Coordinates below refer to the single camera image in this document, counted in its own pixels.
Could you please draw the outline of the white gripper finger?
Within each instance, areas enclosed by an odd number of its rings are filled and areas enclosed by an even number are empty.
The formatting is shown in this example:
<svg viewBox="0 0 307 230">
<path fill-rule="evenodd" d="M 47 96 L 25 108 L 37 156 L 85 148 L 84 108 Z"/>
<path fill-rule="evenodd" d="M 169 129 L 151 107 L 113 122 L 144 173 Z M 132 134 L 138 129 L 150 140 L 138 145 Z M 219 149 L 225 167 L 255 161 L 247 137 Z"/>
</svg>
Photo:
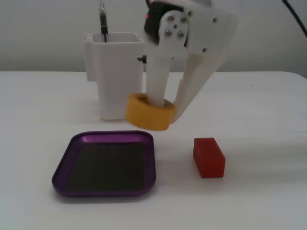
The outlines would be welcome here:
<svg viewBox="0 0 307 230">
<path fill-rule="evenodd" d="M 168 11 L 162 16 L 149 13 L 145 23 L 147 64 L 146 93 L 154 106 L 163 106 L 167 78 L 173 58 L 185 52 L 188 18 L 182 11 Z"/>
<path fill-rule="evenodd" d="M 176 112 L 172 123 L 181 117 L 206 81 L 218 70 L 222 63 L 222 56 L 214 55 L 208 57 L 196 54 L 188 56 L 185 72 L 180 80 L 174 100 Z"/>
</svg>

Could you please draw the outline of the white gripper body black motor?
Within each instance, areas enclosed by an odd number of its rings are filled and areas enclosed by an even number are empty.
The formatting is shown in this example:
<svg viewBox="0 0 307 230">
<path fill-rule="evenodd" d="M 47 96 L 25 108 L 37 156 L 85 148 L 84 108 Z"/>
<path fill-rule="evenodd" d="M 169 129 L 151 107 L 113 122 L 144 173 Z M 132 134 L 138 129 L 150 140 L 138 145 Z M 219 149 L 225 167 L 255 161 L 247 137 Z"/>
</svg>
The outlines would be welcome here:
<svg viewBox="0 0 307 230">
<path fill-rule="evenodd" d="M 144 24 L 147 62 L 217 62 L 233 40 L 237 17 L 211 0 L 148 0 Z"/>
</svg>

